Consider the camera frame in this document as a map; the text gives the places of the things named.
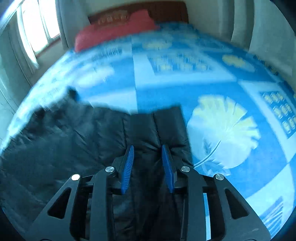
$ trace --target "white flower pattern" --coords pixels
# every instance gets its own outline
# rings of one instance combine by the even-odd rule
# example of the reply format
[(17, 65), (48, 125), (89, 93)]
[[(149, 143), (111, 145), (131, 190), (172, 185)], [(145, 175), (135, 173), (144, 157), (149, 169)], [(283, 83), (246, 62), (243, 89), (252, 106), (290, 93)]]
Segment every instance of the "white flower pattern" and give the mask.
[(115, 70), (111, 66), (94, 67), (91, 71), (84, 72), (84, 78), (78, 81), (78, 85), (83, 88), (95, 86), (100, 82), (106, 82), (106, 79), (115, 74)]
[(161, 50), (161, 49), (168, 49), (172, 46), (172, 42), (168, 41), (151, 41), (148, 43), (143, 43), (144, 49), (151, 49), (151, 50)]
[(187, 124), (192, 152), (199, 160), (194, 166), (214, 175), (205, 170), (204, 164), (210, 161), (230, 175), (229, 169), (243, 163), (258, 146), (257, 124), (252, 116), (244, 117), (247, 110), (228, 97), (204, 95), (198, 102)]

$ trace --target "bedspread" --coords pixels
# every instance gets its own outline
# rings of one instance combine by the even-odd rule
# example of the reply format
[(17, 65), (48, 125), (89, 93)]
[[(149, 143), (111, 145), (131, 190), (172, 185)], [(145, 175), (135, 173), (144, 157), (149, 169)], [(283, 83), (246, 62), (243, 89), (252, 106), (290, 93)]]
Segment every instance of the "bedspread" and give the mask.
[(76, 89), (79, 101), (127, 112), (181, 105), (200, 174), (221, 173), (272, 237), (295, 207), (296, 95), (267, 63), (189, 24), (69, 50), (36, 83), (9, 126)]

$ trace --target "black metal frame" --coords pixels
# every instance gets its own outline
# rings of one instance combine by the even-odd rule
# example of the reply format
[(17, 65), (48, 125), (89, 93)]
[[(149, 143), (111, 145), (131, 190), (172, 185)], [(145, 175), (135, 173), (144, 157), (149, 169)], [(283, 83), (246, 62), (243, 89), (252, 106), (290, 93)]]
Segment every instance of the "black metal frame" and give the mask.
[[(33, 222), (25, 240), (86, 241), (82, 231), (85, 231), (88, 197), (92, 194), (89, 240), (115, 241), (112, 195), (125, 194), (126, 189), (122, 187), (127, 188), (129, 183), (130, 172), (126, 176), (125, 170), (131, 147), (125, 156), (116, 158), (111, 167), (95, 175), (70, 177)], [(206, 240), (203, 195), (206, 193), (211, 240), (270, 241), (263, 222), (223, 175), (200, 175), (193, 168), (184, 166), (182, 159), (172, 156), (166, 145), (162, 147), (162, 159), (170, 193), (184, 197), (180, 240)]]

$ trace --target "white curtain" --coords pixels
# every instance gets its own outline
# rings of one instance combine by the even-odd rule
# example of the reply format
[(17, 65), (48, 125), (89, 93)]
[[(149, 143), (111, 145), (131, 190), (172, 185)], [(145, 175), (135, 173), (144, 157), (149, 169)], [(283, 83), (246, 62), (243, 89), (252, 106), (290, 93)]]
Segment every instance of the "white curtain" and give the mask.
[(30, 82), (39, 65), (25, 34), (21, 6), (9, 21), (8, 33), (17, 62), (24, 76)]
[(79, 0), (56, 0), (57, 19), (64, 49), (73, 48), (75, 36), (90, 25)]
[(234, 24), (234, 0), (219, 0), (219, 36), (222, 40), (230, 42)]
[(249, 51), (281, 73), (292, 76), (295, 34), (274, 3), (254, 0), (255, 19)]
[(231, 42), (245, 50), (250, 47), (254, 27), (254, 1), (234, 0), (234, 29)]

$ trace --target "metal bolt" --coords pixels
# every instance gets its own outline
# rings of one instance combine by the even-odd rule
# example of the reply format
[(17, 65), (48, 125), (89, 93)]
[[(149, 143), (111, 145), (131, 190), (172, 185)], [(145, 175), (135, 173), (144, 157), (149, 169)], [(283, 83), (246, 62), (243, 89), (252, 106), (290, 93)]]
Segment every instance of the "metal bolt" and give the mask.
[(222, 174), (217, 174), (216, 179), (222, 181), (224, 179), (224, 176)]
[(77, 180), (79, 180), (79, 178), (80, 178), (80, 175), (79, 175), (79, 174), (73, 174), (73, 175), (71, 176), (71, 179), (72, 179), (73, 181), (77, 181)]
[(114, 167), (106, 167), (106, 168), (105, 168), (105, 171), (106, 171), (106, 172), (113, 172), (114, 170), (115, 170)]
[(189, 172), (190, 171), (190, 167), (188, 167), (188, 166), (182, 166), (181, 171), (182, 172)]

